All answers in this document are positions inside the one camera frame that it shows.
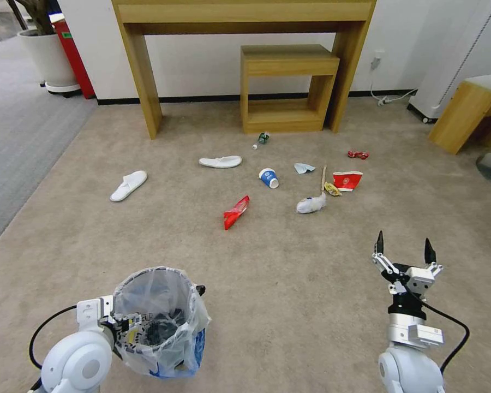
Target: plant pot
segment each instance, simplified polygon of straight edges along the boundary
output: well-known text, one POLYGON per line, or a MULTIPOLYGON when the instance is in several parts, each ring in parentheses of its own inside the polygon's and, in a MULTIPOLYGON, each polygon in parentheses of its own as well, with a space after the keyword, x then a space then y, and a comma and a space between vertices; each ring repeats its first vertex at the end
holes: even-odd
POLYGON ((45 80, 49 92, 66 93, 80 89, 58 35, 38 35, 36 30, 24 30, 18 36, 45 80))

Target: red plastic bag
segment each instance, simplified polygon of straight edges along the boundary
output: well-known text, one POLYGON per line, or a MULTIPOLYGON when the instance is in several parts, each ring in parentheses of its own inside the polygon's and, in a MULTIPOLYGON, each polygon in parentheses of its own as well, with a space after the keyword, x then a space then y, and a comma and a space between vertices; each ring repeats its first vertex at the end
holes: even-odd
POLYGON ((244 196, 231 210, 224 212, 224 229, 228 230, 249 206, 249 196, 244 196))

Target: wooden console table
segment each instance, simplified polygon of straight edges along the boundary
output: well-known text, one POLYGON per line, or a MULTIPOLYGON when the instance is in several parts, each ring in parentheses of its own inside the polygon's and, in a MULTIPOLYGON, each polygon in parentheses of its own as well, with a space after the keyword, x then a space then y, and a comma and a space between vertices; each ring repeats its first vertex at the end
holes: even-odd
POLYGON ((162 111, 145 35, 333 33, 340 58, 329 124, 338 132, 376 0, 112 0, 149 137, 162 111))

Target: wooden stool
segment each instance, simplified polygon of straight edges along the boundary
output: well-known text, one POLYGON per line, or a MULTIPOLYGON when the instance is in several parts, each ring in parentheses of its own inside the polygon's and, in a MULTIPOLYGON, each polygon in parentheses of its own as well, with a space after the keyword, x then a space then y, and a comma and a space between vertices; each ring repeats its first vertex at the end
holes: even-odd
POLYGON ((460 83, 429 140, 457 154, 473 131, 481 143, 491 147, 491 75, 460 83))
POLYGON ((321 131, 339 58, 321 45, 243 46, 240 108, 245 133, 321 131), (307 99, 248 101, 250 76, 312 75, 307 99))

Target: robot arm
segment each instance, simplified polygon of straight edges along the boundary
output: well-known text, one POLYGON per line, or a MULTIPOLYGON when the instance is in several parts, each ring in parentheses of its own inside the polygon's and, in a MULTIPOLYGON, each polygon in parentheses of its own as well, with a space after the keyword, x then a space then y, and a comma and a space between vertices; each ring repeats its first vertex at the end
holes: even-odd
POLYGON ((49 351, 36 393, 90 393, 99 389, 111 367, 115 343, 112 307, 113 296, 76 305, 78 332, 49 351))
POLYGON ((393 295, 388 308, 387 329, 390 345, 379 356, 380 378, 388 393, 443 393, 444 379, 438 365, 424 353, 429 346, 444 343, 440 329, 425 326, 422 299, 434 284, 443 266, 426 239, 424 251, 427 267, 394 264, 384 256, 384 238, 380 231, 372 261, 379 269, 393 295))

